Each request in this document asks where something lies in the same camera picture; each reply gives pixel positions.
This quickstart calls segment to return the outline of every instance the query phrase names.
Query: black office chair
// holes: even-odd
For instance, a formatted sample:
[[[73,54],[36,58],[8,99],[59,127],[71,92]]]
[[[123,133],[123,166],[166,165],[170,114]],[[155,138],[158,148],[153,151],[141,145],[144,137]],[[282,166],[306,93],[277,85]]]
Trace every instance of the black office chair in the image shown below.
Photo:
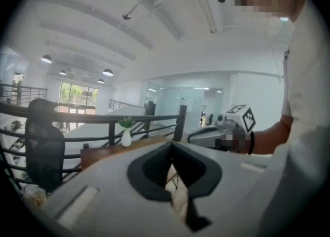
[[[62,184],[65,141],[50,117],[57,106],[57,103],[45,99],[31,101],[25,123],[28,176],[49,193]]]

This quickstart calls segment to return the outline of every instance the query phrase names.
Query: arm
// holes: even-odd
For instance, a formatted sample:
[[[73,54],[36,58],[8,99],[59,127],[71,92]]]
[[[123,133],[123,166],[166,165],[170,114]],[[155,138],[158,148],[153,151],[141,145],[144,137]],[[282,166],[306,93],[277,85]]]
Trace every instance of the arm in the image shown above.
[[[267,155],[274,153],[276,147],[287,142],[293,118],[282,115],[279,122],[271,128],[254,133],[253,154]],[[246,141],[244,153],[249,151],[251,141]]]

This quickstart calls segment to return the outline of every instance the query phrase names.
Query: black wristband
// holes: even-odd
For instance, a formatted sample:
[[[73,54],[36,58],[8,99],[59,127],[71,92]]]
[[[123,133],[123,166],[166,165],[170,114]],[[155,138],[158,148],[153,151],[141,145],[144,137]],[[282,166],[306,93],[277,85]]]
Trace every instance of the black wristband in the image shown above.
[[[254,148],[254,133],[251,132],[250,135],[251,135],[251,144],[250,144],[249,152],[247,153],[248,155],[252,154]]]

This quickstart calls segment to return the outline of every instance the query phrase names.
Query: wooden desk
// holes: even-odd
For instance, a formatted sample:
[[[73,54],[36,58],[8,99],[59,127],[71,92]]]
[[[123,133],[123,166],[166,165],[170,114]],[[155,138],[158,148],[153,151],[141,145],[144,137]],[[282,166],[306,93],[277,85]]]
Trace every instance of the wooden desk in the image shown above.
[[[123,147],[121,144],[107,146],[107,147],[100,147],[100,148],[89,148],[89,149],[82,149],[80,151],[81,155],[81,169],[85,170],[93,163],[97,162],[102,158],[106,158],[110,155],[117,155],[121,153],[125,153],[131,150],[135,150],[141,147],[145,147],[148,145],[153,145],[162,142],[169,142],[170,140],[163,137],[163,136],[153,136],[150,138],[145,138],[142,140],[137,140],[132,142],[130,147]]]

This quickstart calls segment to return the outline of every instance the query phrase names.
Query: black railing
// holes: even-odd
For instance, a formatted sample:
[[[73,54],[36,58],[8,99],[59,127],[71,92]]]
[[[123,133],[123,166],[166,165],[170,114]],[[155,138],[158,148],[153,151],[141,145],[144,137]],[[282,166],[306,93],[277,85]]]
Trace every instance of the black railing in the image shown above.
[[[149,102],[149,105],[146,109],[146,114],[153,113],[154,112],[154,104],[153,102]],[[166,115],[166,116],[154,116],[154,115],[142,115],[142,116],[131,116],[132,120],[136,122],[136,125],[132,130],[130,131],[131,136],[136,136],[139,134],[145,134],[148,136],[150,132],[154,131],[160,131],[167,128],[173,128],[175,127],[174,131],[171,131],[163,136],[169,136],[171,134],[174,134],[173,141],[181,141],[182,135],[183,135],[183,129],[184,129],[184,123],[186,118],[186,106],[180,107],[180,112],[178,115]],[[27,108],[26,107],[18,107],[13,106],[9,104],[0,103],[0,113],[12,115],[12,116],[18,116],[18,117],[28,117]],[[119,134],[114,133],[114,127],[115,124],[120,121],[123,117],[122,115],[87,115],[87,114],[72,114],[72,113],[63,113],[63,112],[52,112],[48,113],[50,119],[53,122],[70,122],[70,123],[89,123],[89,124],[108,124],[109,125],[109,135],[106,137],[85,137],[85,138],[64,138],[66,142],[87,142],[87,141],[102,141],[107,140],[107,142],[102,146],[112,146],[116,145],[120,142],[121,137],[123,136],[123,131]],[[176,119],[176,124],[172,124],[169,126],[159,127],[150,129],[150,122],[154,121],[162,121],[162,120],[171,120]],[[25,134],[22,133],[16,133],[9,130],[0,129],[0,133],[17,137],[17,138],[25,138]],[[35,136],[34,139],[44,139],[51,141],[51,139],[47,139],[45,137],[39,137]],[[4,166],[7,168],[10,178],[13,179],[13,181],[16,183],[18,188],[20,189],[20,183],[29,183],[33,184],[33,182],[29,179],[21,179],[16,178],[13,174],[12,169],[14,170],[20,170],[20,171],[26,171],[26,167],[12,165],[7,162],[5,154],[12,154],[20,157],[25,157],[25,153],[18,152],[15,150],[10,150],[8,148],[3,148],[0,143],[0,156],[4,163]],[[72,155],[64,155],[64,159],[79,159],[80,154],[72,154]],[[70,173],[77,173],[81,171],[80,164],[76,165],[74,168],[69,169],[63,169],[62,172],[66,173],[63,176],[64,178],[67,178],[68,174]]]
[[[121,107],[137,107],[137,108],[143,108],[141,106],[137,106],[137,105],[133,105],[133,104],[122,103],[121,101],[117,101],[117,100],[114,100],[114,99],[111,99],[110,100],[110,103],[109,103],[109,108],[110,109],[116,110],[116,109],[119,109]]]
[[[47,98],[48,89],[0,83],[0,103],[27,107],[34,99]]]

